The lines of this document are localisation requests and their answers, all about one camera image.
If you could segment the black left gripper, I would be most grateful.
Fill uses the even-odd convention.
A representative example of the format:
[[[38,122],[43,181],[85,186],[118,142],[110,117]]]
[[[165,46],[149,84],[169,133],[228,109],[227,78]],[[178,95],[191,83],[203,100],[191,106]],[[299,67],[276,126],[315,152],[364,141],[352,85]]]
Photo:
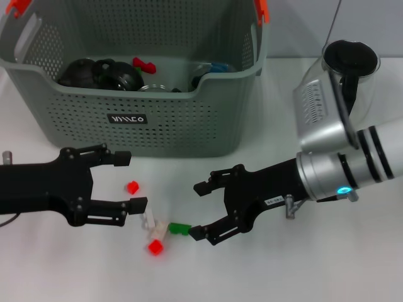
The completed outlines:
[[[126,167],[131,158],[130,151],[113,153],[103,143],[63,148],[47,163],[2,165],[1,214],[54,211],[69,225],[83,226],[93,188],[90,167]]]

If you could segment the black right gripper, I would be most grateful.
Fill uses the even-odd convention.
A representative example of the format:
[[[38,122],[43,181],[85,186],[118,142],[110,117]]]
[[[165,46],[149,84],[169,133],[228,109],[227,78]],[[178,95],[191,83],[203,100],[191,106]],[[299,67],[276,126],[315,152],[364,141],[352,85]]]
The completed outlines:
[[[243,164],[211,171],[208,181],[195,184],[193,189],[199,196],[205,196],[223,187],[227,216],[209,225],[191,227],[188,234],[194,240],[206,239],[217,245],[240,232],[250,232],[262,212],[284,204],[269,203],[270,199],[291,195],[300,201],[308,197],[295,159],[256,172],[248,172]]]

